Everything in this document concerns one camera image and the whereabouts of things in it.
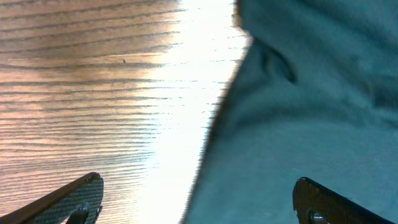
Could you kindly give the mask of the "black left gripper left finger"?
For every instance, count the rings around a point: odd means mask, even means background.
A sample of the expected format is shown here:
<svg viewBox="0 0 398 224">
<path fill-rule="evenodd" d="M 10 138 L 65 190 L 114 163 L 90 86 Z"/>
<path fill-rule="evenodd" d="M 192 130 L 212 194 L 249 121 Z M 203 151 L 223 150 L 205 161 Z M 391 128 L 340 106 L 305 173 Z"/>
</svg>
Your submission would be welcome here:
<svg viewBox="0 0 398 224">
<path fill-rule="evenodd" d="M 8 224 L 95 224 L 101 211 L 104 181 L 90 172 L 46 196 L 1 217 Z"/>
</svg>

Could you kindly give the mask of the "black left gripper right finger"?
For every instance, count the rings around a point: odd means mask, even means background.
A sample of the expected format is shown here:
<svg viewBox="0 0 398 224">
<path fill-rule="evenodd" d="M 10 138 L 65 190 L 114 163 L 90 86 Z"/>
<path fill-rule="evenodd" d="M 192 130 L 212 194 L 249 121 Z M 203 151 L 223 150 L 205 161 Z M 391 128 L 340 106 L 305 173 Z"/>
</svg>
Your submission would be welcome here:
<svg viewBox="0 0 398 224">
<path fill-rule="evenodd" d="M 296 181 L 292 200 L 300 224 L 394 224 L 308 177 Z"/>
</svg>

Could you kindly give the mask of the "black t-shirt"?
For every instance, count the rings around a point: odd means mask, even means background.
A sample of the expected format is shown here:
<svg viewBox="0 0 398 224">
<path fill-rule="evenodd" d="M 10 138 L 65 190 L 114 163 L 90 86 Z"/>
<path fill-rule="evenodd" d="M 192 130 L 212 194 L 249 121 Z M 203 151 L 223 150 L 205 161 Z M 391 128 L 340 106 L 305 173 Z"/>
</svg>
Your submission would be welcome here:
<svg viewBox="0 0 398 224">
<path fill-rule="evenodd" d="M 309 177 L 397 221 L 397 1 L 238 1 L 253 41 L 184 223 L 297 223 Z"/>
</svg>

